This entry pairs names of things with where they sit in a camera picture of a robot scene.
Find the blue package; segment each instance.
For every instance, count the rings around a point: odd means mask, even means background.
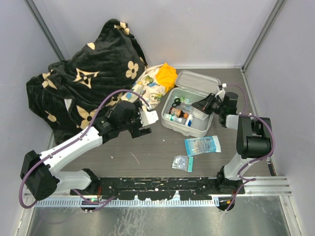
[[[186,139],[185,146],[188,156],[194,156],[208,152],[221,152],[221,146],[217,135],[203,138]]]

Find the yellow cloth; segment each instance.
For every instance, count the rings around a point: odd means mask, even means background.
[[[165,87],[165,93],[170,91],[175,86],[177,78],[176,69],[165,63],[158,71],[156,80],[158,84]]]

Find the medicine box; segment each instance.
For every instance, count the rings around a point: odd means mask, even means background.
[[[213,113],[205,120],[194,117],[190,127],[185,125],[185,118],[183,118],[181,123],[177,123],[165,119],[164,114],[169,113],[169,110],[174,103],[175,97],[184,97],[188,98],[191,102],[197,102],[208,96],[210,93],[217,94],[220,90],[220,80],[183,70],[178,74],[175,85],[178,87],[171,90],[162,110],[162,125],[166,128],[180,132],[185,136],[193,136],[196,138],[204,137],[210,128]]]

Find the container lid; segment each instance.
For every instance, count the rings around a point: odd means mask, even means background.
[[[183,70],[178,74],[175,84],[184,90],[197,91],[199,94],[208,95],[218,92],[217,87],[221,84],[221,81],[214,77]]]

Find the cable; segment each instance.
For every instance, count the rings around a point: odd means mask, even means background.
[[[103,202],[92,202],[90,200],[88,200],[87,198],[83,197],[83,195],[76,189],[73,189],[72,190],[73,192],[75,192],[77,195],[79,195],[80,198],[82,198],[84,201],[86,201],[87,203],[91,204],[91,205],[100,205],[100,204],[103,204],[103,203],[106,203],[106,201],[103,201]]]
[[[103,207],[105,207],[107,204],[109,204],[110,201],[112,201],[113,199],[115,198],[115,196],[112,196],[111,198],[107,199],[103,205],[101,205],[100,207],[92,210],[92,212],[96,212],[96,211],[99,211],[101,210]]]
[[[73,145],[74,143],[76,143],[77,141],[81,140],[85,135],[86,133],[89,131],[89,129],[91,128],[91,126],[93,125],[94,123],[94,120],[96,119],[96,116],[98,114],[98,112],[102,109],[102,106],[113,96],[115,95],[116,93],[120,93],[120,92],[131,92],[135,95],[137,95],[140,99],[142,99],[144,101],[144,103],[147,105],[148,108],[151,108],[150,104],[139,94],[137,94],[136,92],[134,91],[131,91],[131,90],[128,90],[128,89],[119,89],[117,91],[114,91],[112,92],[111,94],[109,94],[103,101],[102,103],[99,105],[99,107],[97,108],[89,126],[85,129],[85,131],[83,131],[83,134],[73,140],[72,142],[64,145],[63,147],[59,148],[58,150],[52,152],[51,154],[47,155],[46,157],[44,157],[43,159],[41,159],[40,161],[38,161],[35,165],[33,165],[30,170],[25,174],[25,176],[23,177],[22,179],[22,182],[21,182],[21,185],[20,185],[20,189],[19,189],[19,202],[20,202],[20,205],[25,208],[25,209],[29,209],[29,208],[32,208],[36,203],[37,201],[33,202],[31,205],[25,205],[24,202],[23,202],[23,187],[26,183],[26,180],[28,179],[28,177],[31,175],[31,173],[40,165],[42,164],[43,162],[45,162],[46,160],[48,160],[49,158],[53,157],[54,155],[56,155],[58,152],[68,148],[69,146]]]
[[[241,172],[242,172],[249,164],[254,163],[254,162],[257,162],[257,161],[264,160],[264,159],[266,159],[267,157],[271,156],[271,155],[274,153],[275,146],[276,146],[276,143],[275,143],[275,136],[274,136],[274,134],[273,134],[271,128],[269,127],[269,125],[268,125],[262,118],[260,118],[260,117],[258,117],[258,116],[249,115],[249,117],[252,117],[252,118],[257,119],[258,121],[260,121],[260,122],[267,128],[267,130],[268,130],[268,132],[269,132],[269,134],[270,134],[270,136],[271,136],[272,147],[271,147],[270,152],[269,152],[267,155],[247,162],[247,163],[246,163],[244,166],[242,166],[242,167],[240,168],[240,170],[237,172],[238,177],[239,177],[240,179],[242,179],[242,180],[245,180],[245,182],[237,189],[237,191],[236,191],[236,193],[235,193],[235,195],[234,195],[234,197],[233,197],[231,203],[227,206],[227,208],[226,208],[226,210],[225,210],[226,212],[231,208],[232,204],[234,203],[234,201],[235,201],[235,199],[236,199],[236,195],[239,193],[239,191],[242,189],[242,187],[243,187],[245,184],[247,184],[248,182],[251,182],[251,181],[255,181],[255,180],[256,180],[256,178],[244,178],[243,176],[241,176]]]
[[[98,189],[97,200],[99,201],[100,195],[101,195],[101,193],[102,193],[102,187],[99,186],[97,189]]]
[[[245,113],[246,110],[247,110],[247,97],[246,97],[244,89],[241,86],[237,85],[237,84],[226,84],[226,86],[235,86],[235,87],[238,87],[242,91],[243,96],[244,96],[244,100],[245,100],[245,106],[244,106],[244,109],[243,109],[242,113]]]

